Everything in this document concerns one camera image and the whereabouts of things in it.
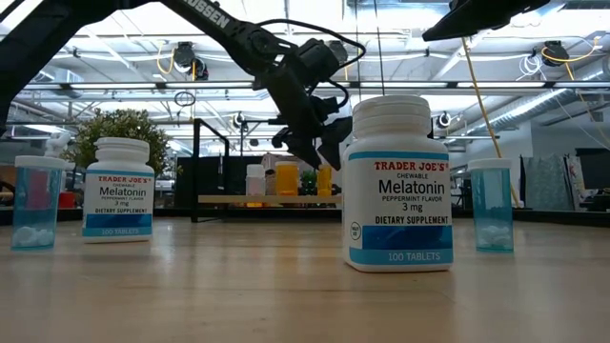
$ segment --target melatonin bottle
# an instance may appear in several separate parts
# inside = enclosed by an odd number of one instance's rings
[[[427,137],[430,106],[389,95],[354,109],[343,154],[343,256],[361,272],[448,270],[454,260],[449,152]]]
[[[148,241],[153,236],[154,170],[147,142],[104,137],[99,162],[87,168],[83,237],[86,243]]]

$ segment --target black robotic arm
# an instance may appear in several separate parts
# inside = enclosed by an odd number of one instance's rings
[[[5,85],[0,93],[0,135],[6,130],[10,101],[78,30],[116,10],[150,2],[153,0],[43,0],[0,42],[0,82]],[[279,119],[288,125],[275,142],[286,144],[290,153],[317,167],[320,159],[313,140],[322,138],[324,149],[320,153],[340,169],[336,142],[351,131],[351,119],[339,119],[333,126],[324,127],[328,115],[340,106],[335,98],[319,99],[307,92],[319,82],[330,80],[342,67],[322,41],[311,39],[298,47],[256,24],[231,17],[217,3],[207,0],[159,2],[222,45],[241,69],[254,76],[258,89],[268,90],[279,109]]]

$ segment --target bottle label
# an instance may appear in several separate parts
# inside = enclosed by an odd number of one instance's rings
[[[449,154],[354,152],[344,177],[343,245],[351,261],[453,262]]]
[[[84,237],[153,233],[154,174],[87,171]]]

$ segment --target wooden tabletop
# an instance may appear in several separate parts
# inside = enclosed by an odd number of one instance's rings
[[[475,252],[456,224],[449,272],[367,274],[338,224],[154,222],[152,243],[10,252],[0,228],[0,336],[12,342],[605,342],[610,230],[516,224],[516,253]]]

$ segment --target wooden shelf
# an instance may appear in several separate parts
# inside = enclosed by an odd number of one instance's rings
[[[267,204],[339,204],[338,196],[280,195],[199,195],[200,204],[267,203]]]

